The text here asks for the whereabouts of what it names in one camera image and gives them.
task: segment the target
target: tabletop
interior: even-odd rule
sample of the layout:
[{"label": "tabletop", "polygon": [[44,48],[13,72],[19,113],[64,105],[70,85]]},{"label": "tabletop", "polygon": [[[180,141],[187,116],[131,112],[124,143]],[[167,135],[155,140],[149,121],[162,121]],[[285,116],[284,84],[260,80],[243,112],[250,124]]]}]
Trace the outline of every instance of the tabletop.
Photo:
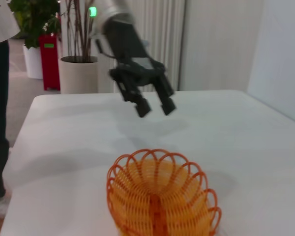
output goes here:
[{"label": "tabletop", "polygon": [[116,236],[106,174],[142,148],[180,152],[207,174],[220,236],[295,235],[295,122],[238,91],[177,92],[177,110],[136,115],[119,94],[46,95],[29,111],[4,170],[2,236]]}]

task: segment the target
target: white shirt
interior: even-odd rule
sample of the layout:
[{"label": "white shirt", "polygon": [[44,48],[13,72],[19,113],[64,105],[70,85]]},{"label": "white shirt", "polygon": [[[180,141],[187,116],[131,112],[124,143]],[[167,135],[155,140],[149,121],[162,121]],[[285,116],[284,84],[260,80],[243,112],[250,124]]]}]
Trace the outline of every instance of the white shirt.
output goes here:
[{"label": "white shirt", "polygon": [[0,43],[15,36],[20,32],[19,26],[7,4],[6,0],[0,0]]}]

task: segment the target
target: wire basket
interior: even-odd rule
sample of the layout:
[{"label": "wire basket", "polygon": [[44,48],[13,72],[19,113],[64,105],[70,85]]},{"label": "wire basket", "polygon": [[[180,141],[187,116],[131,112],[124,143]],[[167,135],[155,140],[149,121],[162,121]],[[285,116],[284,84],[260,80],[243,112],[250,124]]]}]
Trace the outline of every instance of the wire basket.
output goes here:
[{"label": "wire basket", "polygon": [[213,236],[222,216],[200,166],[162,149],[119,157],[107,202],[121,236]]}]

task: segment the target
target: white planter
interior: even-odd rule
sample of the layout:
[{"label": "white planter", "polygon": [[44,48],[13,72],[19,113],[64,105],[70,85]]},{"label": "white planter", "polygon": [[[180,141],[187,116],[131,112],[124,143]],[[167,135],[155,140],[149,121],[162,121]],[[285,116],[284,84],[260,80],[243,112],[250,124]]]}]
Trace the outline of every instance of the white planter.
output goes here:
[{"label": "white planter", "polygon": [[91,63],[71,63],[73,56],[59,60],[62,94],[97,93],[97,57]]},{"label": "white planter", "polygon": [[23,46],[26,70],[28,77],[32,79],[42,79],[43,78],[43,68],[41,63],[40,48],[27,49]]}]

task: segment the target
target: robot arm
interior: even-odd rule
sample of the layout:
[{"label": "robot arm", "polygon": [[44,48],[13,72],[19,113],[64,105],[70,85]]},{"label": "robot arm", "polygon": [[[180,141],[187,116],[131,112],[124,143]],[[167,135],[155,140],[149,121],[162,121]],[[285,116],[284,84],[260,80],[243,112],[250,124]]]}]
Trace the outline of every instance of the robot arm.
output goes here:
[{"label": "robot arm", "polygon": [[[165,66],[146,52],[135,28],[134,19],[125,0],[95,0],[96,29],[106,38],[117,67],[110,70],[124,101],[136,103],[140,117],[151,111],[138,87],[152,84],[161,100],[165,115],[176,109],[170,98],[174,91],[168,82]],[[103,53],[99,39],[96,45]]]}]

